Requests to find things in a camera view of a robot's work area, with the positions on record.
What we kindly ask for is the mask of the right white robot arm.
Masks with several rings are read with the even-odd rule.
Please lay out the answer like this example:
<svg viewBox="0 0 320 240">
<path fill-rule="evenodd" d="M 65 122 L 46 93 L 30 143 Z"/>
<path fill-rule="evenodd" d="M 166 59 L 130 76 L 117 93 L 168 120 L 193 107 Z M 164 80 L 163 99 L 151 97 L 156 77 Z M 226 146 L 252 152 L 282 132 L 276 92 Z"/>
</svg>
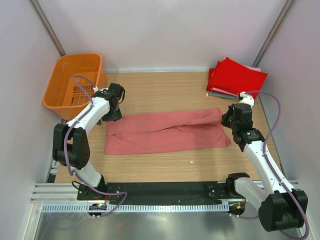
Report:
<svg viewBox="0 0 320 240">
<path fill-rule="evenodd" d="M 232 104 L 223 114 L 221 124 L 232 130 L 234 142 L 251 160 L 262 187 L 246 173 L 233 173 L 226 179 L 225 192 L 231 198 L 241 195 L 249 201 L 268 232 L 308 228 L 308 197 L 303 190 L 295 189 L 282 174 L 267 148 L 267 141 L 253 127 L 252 115 L 249 104 Z"/>
</svg>

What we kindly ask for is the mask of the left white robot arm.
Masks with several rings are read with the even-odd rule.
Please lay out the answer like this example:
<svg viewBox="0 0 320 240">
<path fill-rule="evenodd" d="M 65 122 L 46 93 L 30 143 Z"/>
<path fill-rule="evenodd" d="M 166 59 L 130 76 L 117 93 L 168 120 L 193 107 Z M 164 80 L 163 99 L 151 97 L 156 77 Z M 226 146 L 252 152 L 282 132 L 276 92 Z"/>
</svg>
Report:
<svg viewBox="0 0 320 240">
<path fill-rule="evenodd" d="M 101 122 L 118 121 L 122 118 L 120 103 L 125 98 L 125 89 L 118 83 L 108 88 L 94 88 L 89 104 L 72 120 L 59 123 L 53 130 L 53 160 L 67 167 L 85 186 L 93 199 L 101 200 L 106 194 L 104 177 L 90 162 L 88 135 Z"/>
</svg>

